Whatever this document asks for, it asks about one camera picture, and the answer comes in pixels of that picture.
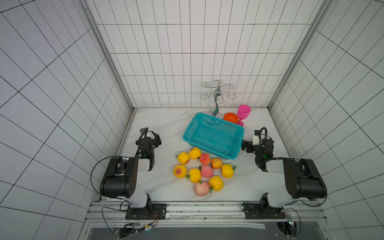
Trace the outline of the yellow peach red spot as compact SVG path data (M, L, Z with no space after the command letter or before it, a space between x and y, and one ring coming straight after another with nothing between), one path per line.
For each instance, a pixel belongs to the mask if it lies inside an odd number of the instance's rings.
M184 165L176 165L173 173L176 178L185 178L187 176L187 168Z

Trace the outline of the yellow peach with leaf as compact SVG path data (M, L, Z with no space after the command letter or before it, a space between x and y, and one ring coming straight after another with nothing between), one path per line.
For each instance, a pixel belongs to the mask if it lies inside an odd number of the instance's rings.
M222 177L230 179L234 176L236 166L230 164L223 164L221 167Z

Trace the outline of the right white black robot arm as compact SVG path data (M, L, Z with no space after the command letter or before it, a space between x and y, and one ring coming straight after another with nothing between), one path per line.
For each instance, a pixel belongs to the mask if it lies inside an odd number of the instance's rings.
M241 149L255 154L256 165L262 172L280 174L285 180L279 189L264 193L259 202L241 205L247 220L282 220L286 218L286 205L327 198L326 184L313 160L274 157L274 141L269 138L259 140L258 144L243 140Z

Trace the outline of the teal plastic basket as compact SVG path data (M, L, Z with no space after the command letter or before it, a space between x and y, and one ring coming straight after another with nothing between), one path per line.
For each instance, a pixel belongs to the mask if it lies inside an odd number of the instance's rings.
M242 126L197 113L186 128L183 140L219 158L234 160L241 150L244 133Z

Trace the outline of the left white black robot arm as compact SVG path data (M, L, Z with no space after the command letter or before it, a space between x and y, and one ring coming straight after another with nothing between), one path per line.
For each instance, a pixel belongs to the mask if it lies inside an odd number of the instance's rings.
M135 144L138 147L133 157L109 156L99 160L91 170L90 183L93 190L102 197L121 200L127 204L128 219L159 218L149 194L136 189L139 172L150 172L155 166L155 148L162 144L160 136L148 128L140 129L141 135ZM108 166L98 189L93 184L93 172L103 161Z

